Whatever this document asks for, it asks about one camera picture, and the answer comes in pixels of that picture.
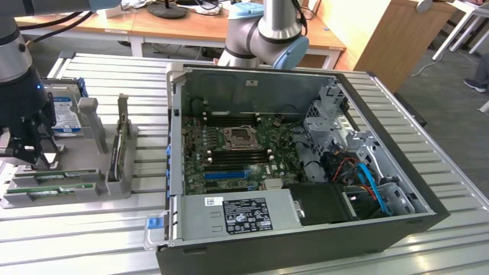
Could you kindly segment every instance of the aluminum workbench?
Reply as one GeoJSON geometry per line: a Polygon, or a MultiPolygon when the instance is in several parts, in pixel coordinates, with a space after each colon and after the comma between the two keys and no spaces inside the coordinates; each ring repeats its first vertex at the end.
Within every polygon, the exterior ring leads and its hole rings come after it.
{"type": "MultiPolygon", "coordinates": [[[[166,66],[171,60],[71,57],[59,58],[50,77],[86,78],[106,124],[118,120],[118,95],[131,96],[130,116],[140,130],[134,194],[113,202],[0,209],[0,274],[159,274],[155,252],[143,249],[143,229],[146,217],[162,212],[166,201],[166,66]]],[[[359,72],[348,72],[347,77],[451,217],[383,253],[262,274],[489,274],[488,199],[379,80],[359,72]]],[[[351,115],[366,127],[355,110],[351,115]]],[[[7,165],[0,181],[10,170],[7,165]]]]}

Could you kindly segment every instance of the motherboard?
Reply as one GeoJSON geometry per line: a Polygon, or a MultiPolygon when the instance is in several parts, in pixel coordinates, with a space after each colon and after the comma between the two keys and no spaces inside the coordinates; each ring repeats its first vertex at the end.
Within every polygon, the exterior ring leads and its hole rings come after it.
{"type": "Polygon", "coordinates": [[[283,188],[300,181],[295,125],[272,114],[186,116],[186,195],[283,188]]]}

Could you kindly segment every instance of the blue latch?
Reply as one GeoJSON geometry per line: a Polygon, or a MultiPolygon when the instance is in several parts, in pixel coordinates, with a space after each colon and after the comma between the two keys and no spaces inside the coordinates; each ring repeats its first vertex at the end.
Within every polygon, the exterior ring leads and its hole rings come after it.
{"type": "Polygon", "coordinates": [[[163,218],[148,218],[147,221],[148,229],[160,229],[164,227],[163,218]]]}

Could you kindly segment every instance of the person's foot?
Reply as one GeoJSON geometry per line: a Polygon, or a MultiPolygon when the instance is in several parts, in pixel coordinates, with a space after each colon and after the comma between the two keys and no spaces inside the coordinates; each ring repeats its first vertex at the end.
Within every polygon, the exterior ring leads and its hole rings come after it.
{"type": "Polygon", "coordinates": [[[467,79],[464,79],[464,83],[472,89],[479,91],[479,93],[484,93],[487,91],[488,85],[480,84],[480,83],[475,82],[475,80],[471,80],[471,79],[467,78],[467,79]]]}

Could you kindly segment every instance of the sticker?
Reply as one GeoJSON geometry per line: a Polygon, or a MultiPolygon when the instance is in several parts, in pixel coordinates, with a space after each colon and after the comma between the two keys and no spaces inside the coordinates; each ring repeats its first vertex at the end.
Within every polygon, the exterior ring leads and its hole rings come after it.
{"type": "Polygon", "coordinates": [[[128,32],[126,30],[110,30],[110,29],[106,29],[106,32],[107,33],[122,33],[122,34],[128,34],[128,32]]]}
{"type": "Polygon", "coordinates": [[[204,198],[206,206],[223,205],[223,197],[204,198]]]}
{"type": "Polygon", "coordinates": [[[224,201],[223,208],[230,234],[274,230],[266,198],[224,201]]]}
{"type": "Polygon", "coordinates": [[[47,180],[47,179],[65,179],[63,175],[51,175],[51,176],[37,176],[38,180],[47,180]]]}
{"type": "Polygon", "coordinates": [[[57,125],[55,132],[73,133],[82,131],[82,124],[77,113],[71,110],[74,102],[70,97],[55,97],[57,125]]]}
{"type": "Polygon", "coordinates": [[[254,87],[256,87],[258,85],[259,85],[259,81],[258,80],[247,80],[246,86],[254,86],[254,87]]]}

